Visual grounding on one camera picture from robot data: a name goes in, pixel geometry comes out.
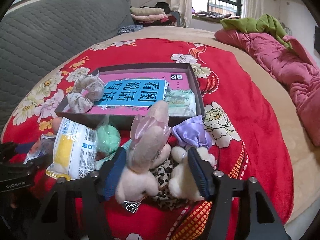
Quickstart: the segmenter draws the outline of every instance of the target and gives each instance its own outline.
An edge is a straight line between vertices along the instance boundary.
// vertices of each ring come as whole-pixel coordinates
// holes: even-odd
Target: leopard print fabric
[[[179,208],[188,203],[187,199],[175,198],[169,192],[168,186],[170,176],[173,171],[173,168],[177,165],[178,163],[175,162],[170,155],[169,158],[163,164],[150,170],[153,176],[155,176],[158,180],[160,188],[159,194],[155,197],[152,197],[151,199],[157,202],[160,208],[173,210],[174,208]]]

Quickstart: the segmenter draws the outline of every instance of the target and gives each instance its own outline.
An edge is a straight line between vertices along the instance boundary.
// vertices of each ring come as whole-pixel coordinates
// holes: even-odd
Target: white flower print
[[[86,67],[78,68],[75,71],[70,72],[69,76],[66,78],[66,80],[68,82],[77,81],[80,78],[81,75],[88,74],[89,71],[90,71],[90,69],[86,68]]]
[[[51,91],[56,91],[58,84],[63,79],[60,72],[55,75],[48,77],[46,80],[41,82],[36,88],[32,90],[32,94],[35,95],[36,100],[40,100],[50,96]]]
[[[125,240],[143,240],[139,234],[129,234]]]
[[[201,46],[204,46],[203,44],[200,44],[200,43],[194,43],[193,45],[195,45],[197,48],[201,47]]]
[[[197,63],[197,59],[194,58],[192,55],[189,54],[172,54],[172,60],[175,60],[176,63]]]
[[[91,46],[91,50],[97,51],[97,50],[100,50],[100,49],[106,49],[108,47],[110,47],[110,45],[98,43],[98,44],[94,44],[93,46]]]
[[[232,139],[240,141],[240,136],[231,124],[227,114],[216,102],[206,105],[204,125],[205,130],[212,134],[212,144],[219,148],[228,147]]]
[[[34,110],[36,116],[39,116],[38,122],[42,118],[47,118],[52,116],[53,118],[57,117],[56,113],[54,112],[58,107],[59,103],[63,100],[64,93],[62,89],[58,89],[58,91],[53,95],[53,97],[47,99],[41,106],[37,106]]]
[[[43,103],[43,99],[36,99],[36,95],[30,93],[18,105],[17,109],[13,112],[13,125],[19,125],[32,117],[35,114],[36,106]]]
[[[197,78],[208,78],[211,74],[210,68],[201,67],[199,63],[191,63],[190,65]]]
[[[135,43],[136,40],[132,40],[132,41],[119,41],[119,42],[114,42],[111,44],[111,46],[116,46],[116,47],[121,47],[122,45],[128,45],[131,43]]]

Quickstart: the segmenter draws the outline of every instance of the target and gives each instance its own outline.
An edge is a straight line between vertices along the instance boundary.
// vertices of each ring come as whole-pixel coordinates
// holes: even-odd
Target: pink stuffed bunny
[[[149,109],[146,117],[135,117],[126,166],[116,188],[118,203],[138,202],[147,195],[158,194],[158,181],[149,169],[162,164],[171,151],[170,145],[166,144],[171,133],[168,109],[168,104],[161,100]]]

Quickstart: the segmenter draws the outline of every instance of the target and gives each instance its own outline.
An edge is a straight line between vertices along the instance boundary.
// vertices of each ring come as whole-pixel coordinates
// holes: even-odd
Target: stuffed bunny
[[[204,130],[200,115],[174,126],[172,133],[179,146],[172,148],[171,155],[179,165],[171,173],[169,191],[176,198],[203,200],[189,168],[188,149],[196,147],[201,159],[209,161],[211,166],[214,166],[215,158],[208,153],[208,149],[212,146],[210,134]]]
[[[197,151],[201,159],[208,161],[211,166],[214,166],[215,158],[208,153],[206,147],[199,147]],[[180,147],[175,146],[171,151],[172,158],[179,163],[172,173],[169,180],[169,191],[176,198],[184,198],[193,201],[204,200],[200,196],[195,180],[193,179],[191,170],[188,164],[188,152]]]
[[[116,188],[118,203],[138,202],[146,195],[158,194],[158,181],[149,169],[162,164],[171,151],[170,145],[166,144],[171,133],[168,109],[168,104],[161,100],[149,109],[146,117],[135,117],[126,166]]]

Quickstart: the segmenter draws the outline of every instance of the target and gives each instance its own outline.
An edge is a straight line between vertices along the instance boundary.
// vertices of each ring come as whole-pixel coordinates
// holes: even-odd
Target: beige bedsheet
[[[249,73],[252,81],[272,105],[289,150],[294,174],[294,208],[289,221],[300,215],[320,196],[320,147],[315,148],[311,143],[287,91],[248,54],[218,42],[214,39],[213,32],[167,26],[147,27],[135,33],[122,34],[103,44],[143,38],[202,43],[232,52],[243,70]]]

